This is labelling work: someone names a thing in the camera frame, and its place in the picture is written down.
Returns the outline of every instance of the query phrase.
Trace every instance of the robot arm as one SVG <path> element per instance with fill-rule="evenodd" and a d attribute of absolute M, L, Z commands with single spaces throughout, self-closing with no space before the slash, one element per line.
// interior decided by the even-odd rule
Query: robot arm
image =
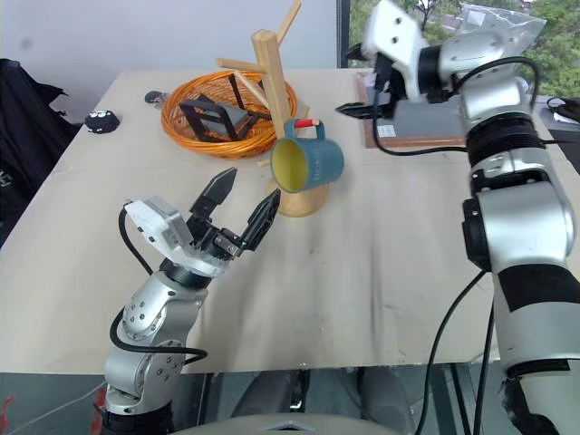
<path fill-rule="evenodd" d="M 575 217 L 513 64 L 489 64 L 513 53 L 512 45 L 488 28 L 428 47 L 414 20 L 381 0 L 358 53 L 376 59 L 377 92 L 390 81 L 382 117 L 391 118 L 401 98 L 443 102 L 460 94 L 471 166 L 463 232 L 468 258 L 494 278 L 504 405 L 525 435 L 569 435 L 577 433 L 580 403 L 580 284 L 566 265 Z M 360 103 L 338 110 L 372 117 Z"/>
<path fill-rule="evenodd" d="M 235 168 L 215 176 L 194 203 L 187 222 L 160 198 L 125 206 L 137 229 L 165 260 L 111 327 L 117 347 L 105 363 L 103 434 L 168 433 L 170 403 L 181 369 L 207 355 L 183 347 L 208 295 L 207 287 L 224 274 L 229 261 L 257 248 L 280 202 L 277 189 L 257 206 L 242 236 L 214 227 L 210 214 L 226 198 L 235 177 Z M 196 356 L 186 360 L 186 353 Z"/>

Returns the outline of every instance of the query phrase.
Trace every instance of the mug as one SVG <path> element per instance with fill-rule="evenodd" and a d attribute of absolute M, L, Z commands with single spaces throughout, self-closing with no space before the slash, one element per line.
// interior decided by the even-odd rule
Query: mug
<path fill-rule="evenodd" d="M 270 166 L 278 186 L 296 193 L 338 179 L 344 168 L 341 147 L 325 138 L 322 122 L 316 125 L 316 139 L 297 138 L 295 121 L 286 121 L 285 137 L 272 150 Z"/>

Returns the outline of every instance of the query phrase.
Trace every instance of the wooden table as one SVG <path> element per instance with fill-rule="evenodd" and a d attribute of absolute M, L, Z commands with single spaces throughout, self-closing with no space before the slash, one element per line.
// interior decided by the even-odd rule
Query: wooden table
<path fill-rule="evenodd" d="M 236 185 L 215 222 L 245 227 L 271 178 L 256 165 L 264 157 L 232 162 L 185 150 L 163 132 L 160 111 L 143 102 L 147 91 L 171 91 L 202 73 L 122 73 L 98 105 L 117 113 L 121 126 L 105 135 L 83 127 L 44 182 L 0 251 L 0 372 L 102 372 L 111 320 L 147 278 L 118 235 L 127 198 L 157 195 L 187 213 L 212 176 L 236 165 Z M 366 149 L 362 125 L 334 111 L 357 100 L 353 75 L 285 72 L 342 146 L 344 174 L 322 210 L 278 216 L 257 252 L 212 283 L 188 339 L 209 357 L 189 371 L 425 363 L 450 302 L 477 273 L 460 226 L 467 157 Z M 549 150 L 580 210 L 580 179 L 558 147 Z M 130 236 L 158 265 L 132 227 Z M 570 265 L 579 277 L 578 245 Z M 485 279 L 465 299 L 438 361 L 480 355 L 491 296 Z"/>

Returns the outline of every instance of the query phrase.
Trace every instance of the window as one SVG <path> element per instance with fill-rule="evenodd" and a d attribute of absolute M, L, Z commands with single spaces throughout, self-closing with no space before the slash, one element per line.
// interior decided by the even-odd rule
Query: window
<path fill-rule="evenodd" d="M 414 16 L 430 44 L 440 44 L 452 36 L 461 23 L 459 0 L 395 0 Z M 339 0 L 341 59 L 344 47 L 359 43 L 364 25 L 378 0 Z M 580 2 L 578 0 L 473 0 L 484 5 L 538 16 L 547 23 L 534 44 L 524 52 L 542 70 L 540 93 L 544 95 L 580 95 Z M 368 63 L 341 61 L 341 66 L 363 67 Z"/>

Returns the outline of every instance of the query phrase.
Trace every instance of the wicker basket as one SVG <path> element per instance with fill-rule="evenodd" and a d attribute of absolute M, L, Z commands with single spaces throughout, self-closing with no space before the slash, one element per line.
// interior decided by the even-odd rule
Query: wicker basket
<path fill-rule="evenodd" d="M 253 82 L 259 82 L 258 72 L 242 72 Z M 183 115 L 179 104 L 187 99 L 196 99 L 201 93 L 214 102 L 225 102 L 237 106 L 236 97 L 227 77 L 231 71 L 213 72 L 187 82 L 178 87 L 165 101 L 161 111 L 163 130 L 179 145 L 189 150 L 203 152 L 223 159 L 243 159 L 254 157 L 268 151 L 276 140 L 274 124 L 270 120 L 259 119 L 249 130 L 243 140 L 231 141 L 225 136 L 209 132 L 210 136 L 220 138 L 221 142 L 199 141 Z M 288 104 L 291 116 L 296 115 L 298 103 L 292 87 L 286 83 Z M 242 84 L 238 84 L 239 93 L 247 109 L 268 113 L 268 110 Z"/>

